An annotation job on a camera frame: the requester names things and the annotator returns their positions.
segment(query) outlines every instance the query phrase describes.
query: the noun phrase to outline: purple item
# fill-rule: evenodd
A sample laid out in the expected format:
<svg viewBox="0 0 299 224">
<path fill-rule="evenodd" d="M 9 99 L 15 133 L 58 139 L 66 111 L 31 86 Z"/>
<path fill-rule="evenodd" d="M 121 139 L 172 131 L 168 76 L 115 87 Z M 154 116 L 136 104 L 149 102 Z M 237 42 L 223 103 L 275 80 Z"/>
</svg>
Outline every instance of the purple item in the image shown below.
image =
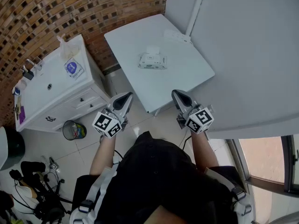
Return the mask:
<svg viewBox="0 0 299 224">
<path fill-rule="evenodd" d="M 25 110 L 24 107 L 21 106 L 21 113 L 19 114 L 19 120 L 20 120 L 20 125 L 24 122 L 25 120 Z"/>
</svg>

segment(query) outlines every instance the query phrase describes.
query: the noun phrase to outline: hand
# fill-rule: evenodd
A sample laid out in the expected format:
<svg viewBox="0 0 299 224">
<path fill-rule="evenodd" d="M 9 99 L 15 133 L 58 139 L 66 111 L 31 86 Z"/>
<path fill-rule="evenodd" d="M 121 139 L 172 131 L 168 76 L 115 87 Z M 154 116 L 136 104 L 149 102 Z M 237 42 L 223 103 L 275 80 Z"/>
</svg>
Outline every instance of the hand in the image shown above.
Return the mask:
<svg viewBox="0 0 299 224">
<path fill-rule="evenodd" d="M 22 175 L 20 174 L 20 172 L 18 170 L 11 170 L 9 172 L 9 175 L 17 181 L 22 180 Z"/>
</svg>

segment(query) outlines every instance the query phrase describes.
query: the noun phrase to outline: soap dispenser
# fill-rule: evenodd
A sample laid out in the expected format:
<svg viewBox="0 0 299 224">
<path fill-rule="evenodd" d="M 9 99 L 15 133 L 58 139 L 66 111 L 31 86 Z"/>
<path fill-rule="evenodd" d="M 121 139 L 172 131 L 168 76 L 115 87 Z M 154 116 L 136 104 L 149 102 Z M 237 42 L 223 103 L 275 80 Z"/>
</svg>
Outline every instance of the soap dispenser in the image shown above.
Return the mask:
<svg viewBox="0 0 299 224">
<path fill-rule="evenodd" d="M 34 77 L 33 72 L 30 71 L 30 70 L 28 70 L 28 69 L 25 67 L 25 65 L 23 65 L 23 66 L 21 67 L 21 71 L 22 71 L 23 76 L 26 77 L 26 78 L 29 79 L 29 80 L 32 80 L 32 78 Z"/>
</svg>

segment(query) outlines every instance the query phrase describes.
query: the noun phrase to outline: brick wall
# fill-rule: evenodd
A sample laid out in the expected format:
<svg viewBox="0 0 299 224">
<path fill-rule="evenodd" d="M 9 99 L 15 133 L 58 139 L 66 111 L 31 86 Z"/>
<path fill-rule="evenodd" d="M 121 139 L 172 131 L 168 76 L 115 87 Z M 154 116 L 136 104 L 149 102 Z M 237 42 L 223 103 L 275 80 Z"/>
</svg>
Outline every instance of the brick wall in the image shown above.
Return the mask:
<svg viewBox="0 0 299 224">
<path fill-rule="evenodd" d="M 29 58 L 43 58 L 82 34 L 101 70 L 116 63 L 104 34 L 144 17 L 164 14 L 166 0 L 0 0 L 0 126 L 14 127 L 11 89 Z"/>
</svg>

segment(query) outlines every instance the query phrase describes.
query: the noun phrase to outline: trash can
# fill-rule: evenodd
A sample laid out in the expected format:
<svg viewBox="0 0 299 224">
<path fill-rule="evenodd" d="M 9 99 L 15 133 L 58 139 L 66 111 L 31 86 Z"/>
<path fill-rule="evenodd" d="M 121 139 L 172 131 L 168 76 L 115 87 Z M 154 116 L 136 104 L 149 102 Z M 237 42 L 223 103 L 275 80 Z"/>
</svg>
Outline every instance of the trash can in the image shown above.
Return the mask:
<svg viewBox="0 0 299 224">
<path fill-rule="evenodd" d="M 86 136 L 87 130 L 84 125 L 68 120 L 64 123 L 62 133 L 67 140 L 77 140 L 83 139 Z"/>
<path fill-rule="evenodd" d="M 25 154 L 23 137 L 9 127 L 0 128 L 0 170 L 19 163 Z"/>
</svg>

